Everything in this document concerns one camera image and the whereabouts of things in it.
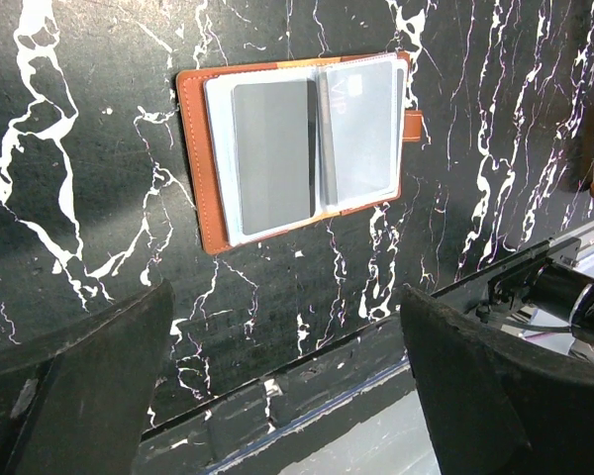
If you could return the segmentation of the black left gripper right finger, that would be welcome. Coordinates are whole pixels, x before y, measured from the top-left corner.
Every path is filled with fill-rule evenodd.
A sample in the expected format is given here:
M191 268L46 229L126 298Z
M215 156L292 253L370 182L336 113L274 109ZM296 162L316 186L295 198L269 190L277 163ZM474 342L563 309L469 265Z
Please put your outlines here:
M414 288L400 317L442 473L594 474L594 364Z

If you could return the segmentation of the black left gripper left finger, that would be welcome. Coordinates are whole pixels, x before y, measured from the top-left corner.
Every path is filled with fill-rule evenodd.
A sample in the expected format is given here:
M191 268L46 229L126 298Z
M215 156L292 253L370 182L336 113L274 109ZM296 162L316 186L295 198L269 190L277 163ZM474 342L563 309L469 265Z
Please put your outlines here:
M0 350L0 474L128 474L174 314L163 281Z

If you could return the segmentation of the orange leather card holder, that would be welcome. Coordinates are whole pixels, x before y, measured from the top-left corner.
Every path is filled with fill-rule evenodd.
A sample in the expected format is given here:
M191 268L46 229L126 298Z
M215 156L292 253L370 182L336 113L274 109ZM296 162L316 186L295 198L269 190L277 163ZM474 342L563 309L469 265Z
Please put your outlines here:
M422 135L405 52L183 70L176 77L210 254L398 198Z

